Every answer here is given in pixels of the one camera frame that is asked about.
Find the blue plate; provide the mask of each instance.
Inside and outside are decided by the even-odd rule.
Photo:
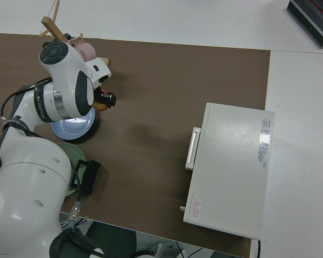
[[[87,115],[52,123],[54,133],[64,140],[75,140],[82,137],[90,130],[95,121],[95,110],[93,107]]]

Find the wooden stick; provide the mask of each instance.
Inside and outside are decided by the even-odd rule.
[[[55,5],[55,9],[54,9],[54,15],[53,15],[53,22],[55,23],[56,21],[56,16],[58,15],[58,11],[59,11],[59,6],[60,6],[60,0],[57,0],[56,5]],[[43,37],[45,34],[47,34],[49,32],[48,29],[46,29],[44,32],[41,32],[38,36],[41,38]]]
[[[67,41],[65,35],[63,35],[63,33],[55,25],[51,18],[44,16],[41,20],[41,23],[50,31],[50,33],[55,37],[56,40]]]

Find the black device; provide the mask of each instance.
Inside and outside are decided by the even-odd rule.
[[[100,87],[95,89],[94,91],[94,99],[95,101],[105,104],[108,108],[115,106],[116,104],[116,96],[113,92],[103,92]]]
[[[323,48],[323,0],[290,0],[287,10]]]
[[[79,168],[81,165],[86,166],[86,170],[84,171],[84,175],[82,176],[80,189],[81,189],[81,192],[83,192],[84,194],[90,195],[93,192],[93,185],[95,183],[98,169],[101,166],[101,164],[95,160],[91,160],[91,161],[79,160],[78,163],[76,164],[75,170],[79,171]],[[71,181],[71,187],[74,187],[74,188],[78,187],[75,173]]]

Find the pink cup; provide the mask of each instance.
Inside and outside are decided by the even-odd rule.
[[[79,53],[85,62],[96,58],[96,50],[94,47],[89,43],[85,43],[81,37],[71,39],[67,43],[71,44],[71,42],[74,43],[76,41],[78,43],[74,46],[74,49]]]

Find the warning label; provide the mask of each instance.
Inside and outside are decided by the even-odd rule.
[[[197,199],[197,198],[193,199],[192,207],[190,210],[190,212],[191,212],[190,218],[191,219],[199,219],[200,211],[201,211],[201,203],[202,203],[201,199]]]
[[[267,167],[268,164],[268,151],[270,148],[270,124],[269,118],[264,118],[261,124],[261,133],[259,135],[259,148],[257,165],[261,168]]]

